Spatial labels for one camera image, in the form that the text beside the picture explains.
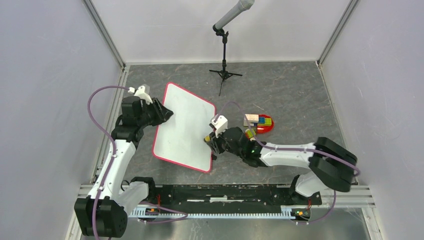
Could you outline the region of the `pink framed whiteboard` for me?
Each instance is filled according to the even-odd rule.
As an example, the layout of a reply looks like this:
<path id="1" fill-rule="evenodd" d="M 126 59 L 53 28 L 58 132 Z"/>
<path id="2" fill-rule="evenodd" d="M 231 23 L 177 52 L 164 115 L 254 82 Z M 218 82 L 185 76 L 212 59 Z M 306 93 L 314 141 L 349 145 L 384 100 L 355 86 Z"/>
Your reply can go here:
<path id="1" fill-rule="evenodd" d="M 173 82 L 166 85 L 162 104 L 173 115 L 157 127 L 152 154 L 179 166 L 210 172 L 212 151 L 204 137 L 212 131 L 209 124 L 216 106 Z"/>

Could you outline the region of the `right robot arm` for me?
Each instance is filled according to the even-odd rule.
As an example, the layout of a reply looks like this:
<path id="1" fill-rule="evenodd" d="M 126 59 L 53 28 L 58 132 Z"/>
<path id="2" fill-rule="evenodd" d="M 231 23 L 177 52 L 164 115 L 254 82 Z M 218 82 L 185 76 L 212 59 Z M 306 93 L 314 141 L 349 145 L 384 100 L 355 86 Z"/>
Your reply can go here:
<path id="1" fill-rule="evenodd" d="M 228 152 L 239 157 L 250 167 L 288 166 L 309 169 L 297 176 L 289 189 L 289 199 L 302 204 L 310 196 L 324 189 L 347 193 L 359 174 L 358 158 L 327 137 L 301 145 L 278 145 L 249 139 L 239 127 L 221 133 L 211 132 L 204 142 L 213 157 Z"/>

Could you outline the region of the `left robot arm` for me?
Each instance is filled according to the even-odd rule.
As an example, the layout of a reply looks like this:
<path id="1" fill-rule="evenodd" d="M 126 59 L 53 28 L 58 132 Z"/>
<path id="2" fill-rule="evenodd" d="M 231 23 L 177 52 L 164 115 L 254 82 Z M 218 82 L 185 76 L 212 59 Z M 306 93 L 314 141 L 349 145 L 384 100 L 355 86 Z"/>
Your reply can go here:
<path id="1" fill-rule="evenodd" d="M 144 135 L 144 128 L 167 122 L 174 112 L 157 99 L 151 103 L 138 96 L 125 97 L 121 114 L 109 139 L 109 153 L 100 175 L 85 198 L 78 198 L 74 211 L 84 236 L 120 238 L 130 213 L 143 201 L 153 203 L 157 198 L 151 177 L 134 177 L 126 190 L 121 189 L 128 164 Z"/>

